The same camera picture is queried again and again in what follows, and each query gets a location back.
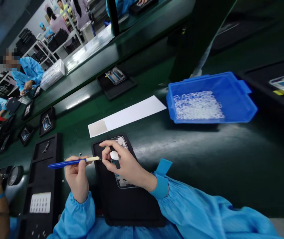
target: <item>blue pen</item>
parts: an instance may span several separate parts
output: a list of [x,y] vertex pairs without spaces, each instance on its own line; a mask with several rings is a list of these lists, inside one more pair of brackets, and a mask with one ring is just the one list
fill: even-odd
[[73,160],[73,161],[67,161],[67,162],[60,162],[60,163],[55,163],[55,164],[50,164],[48,168],[51,169],[58,169],[58,168],[64,168],[67,165],[72,165],[72,164],[78,164],[81,160],[85,160],[87,163],[88,162],[93,162],[96,160],[102,160],[100,157],[91,157],[91,158],[86,158],[86,159],[79,159],[79,160]]

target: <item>paper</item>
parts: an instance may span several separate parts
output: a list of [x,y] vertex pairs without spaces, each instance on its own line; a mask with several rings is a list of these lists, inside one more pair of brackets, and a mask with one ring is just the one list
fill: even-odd
[[30,203],[30,213],[49,213],[51,193],[33,194]]
[[105,117],[88,125],[90,137],[95,137],[123,125],[143,119],[157,112],[165,110],[166,107],[155,96],[151,96],[135,105],[121,110],[113,115]]

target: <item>black round object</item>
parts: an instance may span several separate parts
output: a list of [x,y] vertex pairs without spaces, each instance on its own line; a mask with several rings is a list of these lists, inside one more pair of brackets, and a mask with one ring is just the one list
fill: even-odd
[[22,166],[14,167],[9,173],[8,177],[8,185],[17,185],[22,178]]

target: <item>green workbench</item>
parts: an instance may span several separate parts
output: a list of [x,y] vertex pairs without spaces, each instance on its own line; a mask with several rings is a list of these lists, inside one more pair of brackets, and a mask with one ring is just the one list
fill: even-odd
[[[259,63],[256,60],[281,60],[284,54],[263,54],[271,52],[265,47],[267,44],[275,45],[283,39],[284,46],[281,34],[284,27],[271,31],[278,35],[277,39],[269,38],[269,32],[266,32],[235,50],[209,58],[204,73],[249,69]],[[92,155],[91,143],[99,140],[99,136],[90,138],[88,124],[152,95],[166,104],[168,76],[176,54],[176,48],[168,46],[166,40],[156,42],[121,63],[138,86],[120,98],[109,102],[97,82],[92,81],[54,105],[58,118],[55,130],[49,135],[62,134],[61,161],[79,153]],[[259,59],[250,56],[252,49],[259,52]],[[243,60],[234,58],[238,52]],[[83,71],[76,70],[76,73],[82,75]],[[36,126],[39,116],[28,123]],[[153,171],[160,158],[165,158],[173,162],[168,176],[174,179],[208,194],[223,196],[235,207],[249,206],[269,217],[284,217],[284,125],[264,112],[258,112],[249,123],[174,124],[168,110],[164,110],[109,133],[120,132],[127,134],[139,163],[147,170]],[[23,208],[34,145],[40,141],[38,134],[36,130],[27,147],[22,147],[16,139],[6,152],[0,154],[0,168],[22,165],[25,171],[22,181],[6,192],[13,215],[21,213]],[[94,164],[87,167],[86,174],[90,190],[96,194]],[[64,177],[61,184],[64,204],[70,189]]]
[[[119,64],[180,26],[191,13],[194,3],[195,0],[162,0],[156,8],[144,13],[140,21],[137,22],[136,17],[131,16],[132,22],[129,20],[126,27],[137,22],[134,27],[79,64],[77,70],[72,70],[54,87],[42,91],[36,99],[32,114],[26,120],[38,116],[50,106],[93,81],[111,66]],[[24,107],[19,107],[14,128],[24,124],[21,120],[23,112]]]

